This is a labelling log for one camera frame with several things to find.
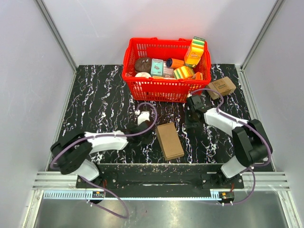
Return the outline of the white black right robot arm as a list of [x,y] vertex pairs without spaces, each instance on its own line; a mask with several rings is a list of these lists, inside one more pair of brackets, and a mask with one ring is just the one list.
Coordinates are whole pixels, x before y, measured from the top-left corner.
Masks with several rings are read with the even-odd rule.
[[265,158],[271,161],[273,149],[259,120],[239,119],[219,108],[206,106],[199,95],[189,95],[186,104],[188,127],[207,124],[232,137],[234,156],[221,166],[216,176],[218,186],[227,188],[242,171]]

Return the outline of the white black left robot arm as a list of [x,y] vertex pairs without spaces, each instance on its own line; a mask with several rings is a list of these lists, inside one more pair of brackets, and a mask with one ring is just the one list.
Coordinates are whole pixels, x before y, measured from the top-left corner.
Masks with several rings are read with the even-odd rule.
[[50,150],[53,160],[50,168],[61,174],[75,173],[86,179],[93,188],[102,185],[103,177],[97,166],[87,157],[91,153],[125,149],[129,144],[142,142],[153,130],[151,121],[145,120],[137,126],[113,133],[90,133],[72,131],[66,138],[55,142]]

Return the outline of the brown cardboard box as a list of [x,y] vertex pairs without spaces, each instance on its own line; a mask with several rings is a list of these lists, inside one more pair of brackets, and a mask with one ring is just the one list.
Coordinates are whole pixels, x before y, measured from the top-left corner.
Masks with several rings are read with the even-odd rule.
[[184,150],[173,122],[158,125],[156,135],[166,161],[184,156]]

